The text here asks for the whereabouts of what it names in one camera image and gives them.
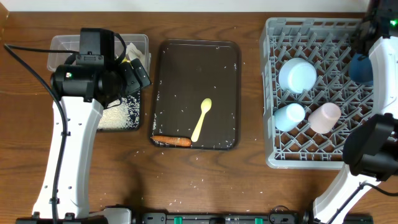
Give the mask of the yellow green snack wrapper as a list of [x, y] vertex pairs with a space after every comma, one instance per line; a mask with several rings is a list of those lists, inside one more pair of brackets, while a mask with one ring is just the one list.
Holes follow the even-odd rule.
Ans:
[[124, 59], [122, 60], [122, 63], [123, 63], [123, 62], [130, 63], [131, 61], [130, 61], [130, 60], [128, 60], [128, 59], [127, 59], [127, 57], [124, 57]]

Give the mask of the pink cup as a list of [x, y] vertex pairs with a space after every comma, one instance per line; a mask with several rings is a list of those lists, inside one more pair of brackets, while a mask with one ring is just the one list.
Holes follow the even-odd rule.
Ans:
[[334, 103], [325, 103], [308, 117], [310, 128], [319, 134], [332, 130], [341, 116], [340, 107]]

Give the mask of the white tissue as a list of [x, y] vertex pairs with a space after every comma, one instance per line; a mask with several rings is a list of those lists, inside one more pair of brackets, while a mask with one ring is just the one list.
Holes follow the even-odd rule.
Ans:
[[133, 43], [130, 43], [126, 47], [126, 59], [129, 61], [139, 59], [141, 63], [144, 63], [145, 55]]

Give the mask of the dark blue plate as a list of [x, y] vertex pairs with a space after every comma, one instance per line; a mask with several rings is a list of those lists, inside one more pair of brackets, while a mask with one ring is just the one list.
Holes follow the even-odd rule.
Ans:
[[355, 83], [373, 86], [373, 69], [369, 57], [355, 53], [349, 63], [348, 73]]

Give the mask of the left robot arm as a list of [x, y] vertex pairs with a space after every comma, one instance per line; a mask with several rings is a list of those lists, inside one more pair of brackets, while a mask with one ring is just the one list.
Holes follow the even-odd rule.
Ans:
[[134, 223], [130, 208], [110, 206], [91, 212], [88, 182], [95, 135], [103, 111], [148, 86], [139, 59], [116, 54], [111, 30], [83, 28], [79, 49], [53, 72], [44, 88], [53, 99], [53, 134], [42, 188], [22, 223]]

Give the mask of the light blue rice bowl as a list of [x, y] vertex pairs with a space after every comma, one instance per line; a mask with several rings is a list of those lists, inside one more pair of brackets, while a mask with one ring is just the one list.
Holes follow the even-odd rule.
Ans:
[[278, 76], [280, 88], [295, 94], [311, 90], [316, 80], [315, 67], [302, 58], [292, 58], [285, 62]]

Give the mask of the light blue cup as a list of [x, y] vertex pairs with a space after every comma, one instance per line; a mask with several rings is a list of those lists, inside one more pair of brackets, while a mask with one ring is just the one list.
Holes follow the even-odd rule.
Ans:
[[298, 103], [289, 104], [274, 113], [275, 127], [284, 132], [293, 130], [305, 118], [305, 110]]

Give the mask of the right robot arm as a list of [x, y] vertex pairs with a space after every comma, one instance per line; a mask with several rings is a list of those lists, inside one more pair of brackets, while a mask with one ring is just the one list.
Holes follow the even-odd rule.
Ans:
[[343, 223], [367, 191], [397, 175], [397, 1], [371, 1], [354, 36], [354, 49], [373, 70], [371, 117], [347, 137], [343, 167], [304, 223]]

